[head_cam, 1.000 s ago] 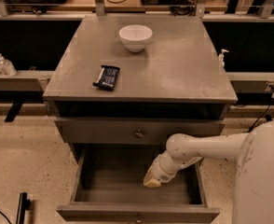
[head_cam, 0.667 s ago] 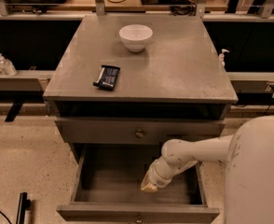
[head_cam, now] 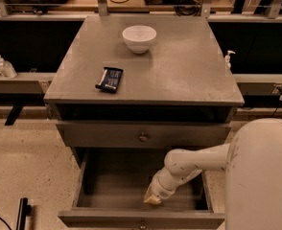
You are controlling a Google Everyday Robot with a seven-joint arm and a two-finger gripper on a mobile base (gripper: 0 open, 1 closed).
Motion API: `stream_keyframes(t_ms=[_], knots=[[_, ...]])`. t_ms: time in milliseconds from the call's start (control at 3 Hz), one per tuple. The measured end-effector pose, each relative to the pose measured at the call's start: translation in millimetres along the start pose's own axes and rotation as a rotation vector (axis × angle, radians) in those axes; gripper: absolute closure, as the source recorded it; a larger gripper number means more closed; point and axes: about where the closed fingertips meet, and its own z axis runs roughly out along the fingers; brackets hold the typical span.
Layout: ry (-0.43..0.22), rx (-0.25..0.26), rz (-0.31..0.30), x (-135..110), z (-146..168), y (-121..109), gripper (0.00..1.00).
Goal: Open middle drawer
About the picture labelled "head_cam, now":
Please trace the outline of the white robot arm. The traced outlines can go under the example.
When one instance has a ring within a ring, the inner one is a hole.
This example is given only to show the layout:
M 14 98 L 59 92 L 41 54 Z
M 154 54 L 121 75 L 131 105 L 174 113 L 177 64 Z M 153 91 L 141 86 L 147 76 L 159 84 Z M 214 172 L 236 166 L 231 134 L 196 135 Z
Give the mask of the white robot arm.
M 225 172 L 225 230 L 282 230 L 282 119 L 251 121 L 227 144 L 169 151 L 144 202 L 169 199 L 203 171 Z

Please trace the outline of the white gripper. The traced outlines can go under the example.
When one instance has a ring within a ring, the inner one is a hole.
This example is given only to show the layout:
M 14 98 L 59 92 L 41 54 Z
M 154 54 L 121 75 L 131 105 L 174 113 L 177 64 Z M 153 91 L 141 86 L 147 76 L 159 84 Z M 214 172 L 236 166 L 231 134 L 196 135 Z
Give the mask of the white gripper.
M 176 178 L 171 174 L 158 172 L 154 177 L 147 192 L 144 195 L 144 202 L 150 205 L 159 205 L 161 199 L 170 198 L 176 191 Z

